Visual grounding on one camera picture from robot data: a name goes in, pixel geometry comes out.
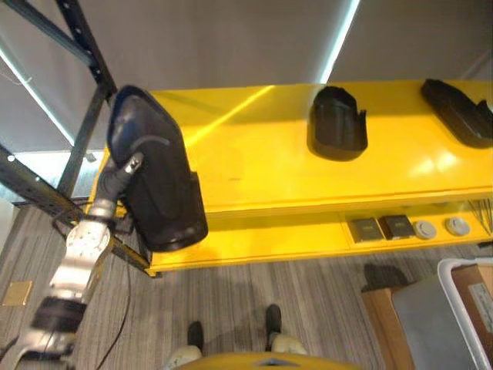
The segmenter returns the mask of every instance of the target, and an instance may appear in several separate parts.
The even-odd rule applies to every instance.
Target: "gray round object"
[[[417,221],[414,223],[414,231],[421,239],[433,239],[437,236],[437,229],[428,221]]]
[[[445,227],[448,232],[456,237],[463,237],[469,234],[471,228],[466,220],[460,217],[450,217],[445,220]]]

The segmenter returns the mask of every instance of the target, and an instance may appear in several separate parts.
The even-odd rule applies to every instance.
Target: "metal shelving rack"
[[[20,163],[12,153],[0,144],[0,182],[50,216],[64,214],[65,216],[60,217],[59,220],[66,225],[73,226],[72,222],[79,220],[83,212],[71,201],[70,197],[79,176],[87,146],[96,127],[102,104],[104,101],[109,102],[113,94],[116,93],[116,84],[99,51],[78,0],[56,0],[72,37],[63,32],[26,0],[3,0],[3,2],[84,63],[96,82],[95,92],[82,120],[69,161],[57,188],[52,187],[35,172]],[[112,245],[113,253],[128,261],[132,266],[141,271],[149,266],[146,257],[136,253],[118,238],[112,237]]]

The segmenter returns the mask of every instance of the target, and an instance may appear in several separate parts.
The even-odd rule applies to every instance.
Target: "yellow table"
[[[148,272],[488,240],[468,200],[491,198],[493,150],[461,144],[422,99],[422,83],[337,84],[367,110],[368,148],[350,162],[307,148],[307,113],[320,85],[152,92],[183,131],[210,234],[153,254]],[[490,82],[452,84],[475,102],[492,101]],[[353,242],[347,220],[387,214],[429,220],[438,235]],[[467,237],[445,230],[454,215],[470,224]]]

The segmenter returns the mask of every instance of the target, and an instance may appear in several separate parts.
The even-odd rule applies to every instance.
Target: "yellow shelf top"
[[[208,218],[296,214],[486,197],[493,150],[460,143],[423,100],[423,81],[338,83],[367,110],[368,148],[349,162],[307,147],[321,85],[155,91],[183,131]],[[453,82],[491,102],[490,82]]]

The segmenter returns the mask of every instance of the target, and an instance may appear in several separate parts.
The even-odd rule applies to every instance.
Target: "white plastic bin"
[[[472,264],[493,265],[493,258],[442,260],[437,275],[392,295],[416,368],[491,369],[451,275]]]

